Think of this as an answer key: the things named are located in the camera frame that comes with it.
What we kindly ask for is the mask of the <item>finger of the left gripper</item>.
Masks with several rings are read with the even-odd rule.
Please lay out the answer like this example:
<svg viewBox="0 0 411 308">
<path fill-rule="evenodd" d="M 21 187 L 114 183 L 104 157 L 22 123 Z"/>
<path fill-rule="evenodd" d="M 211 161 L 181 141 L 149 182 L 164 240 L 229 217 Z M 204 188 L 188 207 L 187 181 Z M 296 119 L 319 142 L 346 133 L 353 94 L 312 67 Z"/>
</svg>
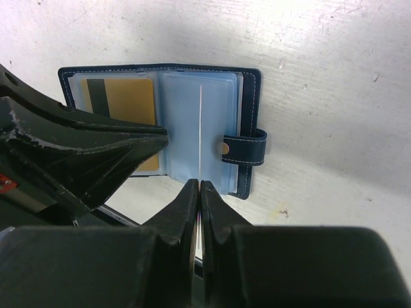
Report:
<svg viewBox="0 0 411 308">
<path fill-rule="evenodd" d="M 65 106 L 1 69 L 1 203 L 83 216 L 167 143 L 164 128 Z"/>
</svg>

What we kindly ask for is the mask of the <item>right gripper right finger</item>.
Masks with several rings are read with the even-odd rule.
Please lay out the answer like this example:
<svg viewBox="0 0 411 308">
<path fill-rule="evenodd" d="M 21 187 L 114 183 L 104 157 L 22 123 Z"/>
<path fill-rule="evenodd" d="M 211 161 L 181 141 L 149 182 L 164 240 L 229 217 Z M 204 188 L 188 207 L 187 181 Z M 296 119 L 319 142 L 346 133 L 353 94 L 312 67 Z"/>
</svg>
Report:
<svg viewBox="0 0 411 308">
<path fill-rule="evenodd" d="M 409 307 L 385 241 L 362 227 L 254 226 L 200 186 L 210 307 Z"/>
</svg>

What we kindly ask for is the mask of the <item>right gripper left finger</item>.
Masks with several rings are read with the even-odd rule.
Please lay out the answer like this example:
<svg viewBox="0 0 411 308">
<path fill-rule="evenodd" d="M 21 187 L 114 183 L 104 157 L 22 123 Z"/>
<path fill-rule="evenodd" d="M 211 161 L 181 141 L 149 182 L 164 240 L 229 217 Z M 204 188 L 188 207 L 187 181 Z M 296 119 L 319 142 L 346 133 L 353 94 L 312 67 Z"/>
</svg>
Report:
<svg viewBox="0 0 411 308">
<path fill-rule="evenodd" d="M 140 227 L 19 227 L 1 239 L 2 307 L 189 307 L 198 181 Z"/>
</svg>

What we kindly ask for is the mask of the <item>gold card magnetic stripe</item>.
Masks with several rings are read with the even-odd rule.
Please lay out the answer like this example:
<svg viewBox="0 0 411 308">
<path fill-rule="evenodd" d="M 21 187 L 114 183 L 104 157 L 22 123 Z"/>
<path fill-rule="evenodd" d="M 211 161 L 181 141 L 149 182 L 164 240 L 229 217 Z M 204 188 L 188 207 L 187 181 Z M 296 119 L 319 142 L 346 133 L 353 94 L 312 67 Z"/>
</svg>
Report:
<svg viewBox="0 0 411 308">
<path fill-rule="evenodd" d="M 155 125 L 153 81 L 149 78 L 82 79 L 86 111 L 120 121 Z"/>
</svg>

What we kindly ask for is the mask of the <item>blue leather card holder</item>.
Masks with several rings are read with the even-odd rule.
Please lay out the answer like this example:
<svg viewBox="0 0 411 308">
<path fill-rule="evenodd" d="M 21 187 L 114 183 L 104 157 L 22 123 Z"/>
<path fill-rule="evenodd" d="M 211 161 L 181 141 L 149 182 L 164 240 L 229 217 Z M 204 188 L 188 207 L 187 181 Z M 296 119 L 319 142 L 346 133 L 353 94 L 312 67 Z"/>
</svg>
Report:
<svg viewBox="0 0 411 308">
<path fill-rule="evenodd" d="M 265 160 L 267 133 L 257 127 L 261 72 L 256 68 L 196 64 L 129 64 L 63 67 L 58 77 L 68 106 L 86 111 L 82 79 L 149 78 L 156 125 L 168 145 L 133 177 L 198 180 L 198 120 L 202 85 L 202 180 L 222 195 L 246 199 L 252 169 Z"/>
</svg>

